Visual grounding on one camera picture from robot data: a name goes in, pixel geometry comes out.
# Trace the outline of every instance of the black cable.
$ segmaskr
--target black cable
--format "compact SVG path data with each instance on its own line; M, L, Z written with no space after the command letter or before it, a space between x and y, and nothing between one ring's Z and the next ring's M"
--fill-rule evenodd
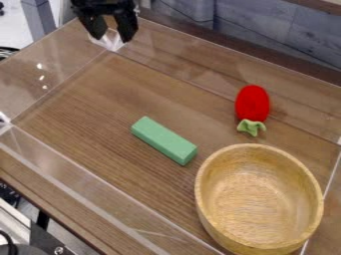
M0 235L6 238L8 243L8 255L18 255L18 247L11 236L3 230L0 230Z

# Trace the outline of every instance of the woven bamboo bowl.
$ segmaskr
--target woven bamboo bowl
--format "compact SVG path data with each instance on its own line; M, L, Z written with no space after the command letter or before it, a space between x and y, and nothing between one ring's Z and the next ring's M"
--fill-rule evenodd
M195 178L202 225L229 251L281 255L298 249L323 217L317 180L282 150L261 144L221 149Z

